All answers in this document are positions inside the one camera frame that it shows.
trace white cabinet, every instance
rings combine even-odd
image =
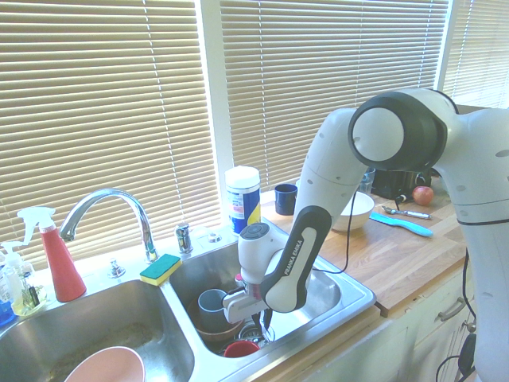
[[[469,312],[464,308],[457,316],[444,322],[415,345],[407,382],[435,381],[438,365],[449,356],[460,353],[468,331],[463,324]],[[453,382],[457,374],[457,359],[441,368],[438,380]]]
[[[458,270],[441,284],[423,292],[404,312],[376,328],[367,328],[348,343],[334,349],[293,381],[320,382],[431,382],[438,365],[460,352],[468,331],[465,307],[441,322],[438,314],[453,310],[461,296]],[[442,368],[440,382],[453,382],[457,360]]]

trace stainless steel sink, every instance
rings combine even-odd
[[[170,277],[170,283],[181,300],[188,307],[207,289],[233,290],[234,277],[240,271],[236,243],[227,245],[206,256],[188,259]],[[329,275],[313,271],[308,288],[306,304],[289,314],[274,313],[270,324],[271,340],[278,340],[286,334],[331,310],[340,302],[340,284]]]
[[[87,295],[54,302],[31,318],[0,329],[0,381],[63,382],[87,356],[113,345],[135,349],[146,366],[147,382],[252,380],[311,345],[375,302],[366,287],[348,275],[313,271],[307,303],[290,314],[274,314],[271,342],[247,357],[225,358],[198,334],[186,307],[207,289],[235,287],[239,273],[237,238],[193,239],[195,248],[160,287],[139,281],[144,258],[119,256],[126,274],[107,277],[109,257],[94,258],[85,275]],[[177,246],[159,253],[178,253]],[[338,271],[318,257],[314,266]],[[49,276],[49,271],[38,272]]]
[[[306,304],[289,314],[274,313],[268,345],[247,357],[220,357],[214,353],[214,344],[201,340],[185,309],[204,290],[228,291],[236,287],[234,277],[240,271],[237,241],[232,235],[222,234],[223,241],[213,244],[216,249],[187,258],[169,278],[172,308],[185,314],[186,319],[180,323],[186,321],[193,328],[185,330],[196,348],[197,367],[192,380],[253,380],[375,303],[374,294],[348,275],[312,271]],[[209,248],[211,244],[205,241],[203,238],[199,244]],[[321,257],[314,267],[338,271]]]
[[[164,295],[134,280],[14,325],[0,337],[0,380],[63,382],[82,360],[116,345],[138,352],[147,381],[192,374],[193,352]]]

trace wooden countertop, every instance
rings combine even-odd
[[[377,306],[384,317],[463,264],[464,238],[449,195],[436,177],[432,188],[435,196],[426,207],[413,202],[400,205],[400,209],[429,213],[432,220],[394,217],[431,229],[433,237],[425,238],[373,220],[351,232],[346,273],[375,292]],[[376,212],[386,214],[380,205],[395,208],[393,201],[376,195],[371,197],[375,200]],[[274,202],[262,206],[262,216],[286,232],[291,229],[293,217],[275,213]],[[346,260],[346,238],[346,232],[331,231],[320,252],[339,269]]]

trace sponge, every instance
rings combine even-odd
[[[164,254],[140,273],[140,279],[157,287],[176,271],[181,264],[182,260],[180,257]]]

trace soap bottle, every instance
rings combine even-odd
[[[55,209],[48,207],[29,207],[22,209],[17,215],[25,221],[26,243],[32,238],[35,226],[39,226],[56,299],[60,302],[69,302],[83,295],[87,288],[74,266],[67,246],[58,234],[51,218],[54,213]]]
[[[3,275],[3,267],[4,265],[0,266],[0,327],[7,325],[16,318],[16,314],[10,306],[9,285]]]
[[[6,242],[2,245],[6,251],[6,265],[2,269],[9,287],[11,308],[17,316],[29,316],[37,312],[46,303],[46,289],[42,285],[35,285],[33,281],[33,266],[23,261],[12,247],[19,242]]]

